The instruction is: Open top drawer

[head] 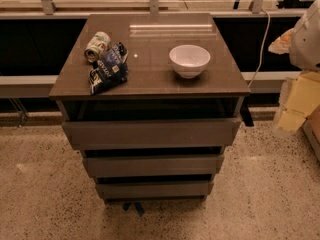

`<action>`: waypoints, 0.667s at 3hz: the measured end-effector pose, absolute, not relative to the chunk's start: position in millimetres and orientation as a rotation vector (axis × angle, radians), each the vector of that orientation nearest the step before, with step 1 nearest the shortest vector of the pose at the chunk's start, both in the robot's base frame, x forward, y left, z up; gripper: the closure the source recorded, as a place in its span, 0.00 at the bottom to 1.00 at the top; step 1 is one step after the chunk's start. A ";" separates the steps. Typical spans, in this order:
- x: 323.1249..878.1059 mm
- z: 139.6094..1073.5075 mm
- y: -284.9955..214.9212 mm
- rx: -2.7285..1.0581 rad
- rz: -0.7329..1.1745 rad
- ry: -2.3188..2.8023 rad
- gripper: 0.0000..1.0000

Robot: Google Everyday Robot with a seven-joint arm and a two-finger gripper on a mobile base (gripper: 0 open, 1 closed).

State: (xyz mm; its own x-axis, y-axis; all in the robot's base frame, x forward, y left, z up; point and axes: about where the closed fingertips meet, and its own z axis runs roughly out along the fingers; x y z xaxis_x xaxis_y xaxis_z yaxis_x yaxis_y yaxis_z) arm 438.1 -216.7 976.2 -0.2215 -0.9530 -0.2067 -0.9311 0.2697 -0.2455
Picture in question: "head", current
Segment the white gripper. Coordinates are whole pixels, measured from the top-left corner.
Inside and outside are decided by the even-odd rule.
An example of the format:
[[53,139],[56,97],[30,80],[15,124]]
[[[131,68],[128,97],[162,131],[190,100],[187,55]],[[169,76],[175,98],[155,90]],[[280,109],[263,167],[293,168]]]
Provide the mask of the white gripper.
[[279,97],[273,120],[273,134],[289,137],[297,132],[307,117],[320,105],[320,0],[315,0],[297,21],[273,41],[268,51],[289,53],[290,63],[303,72],[296,79],[287,79]]

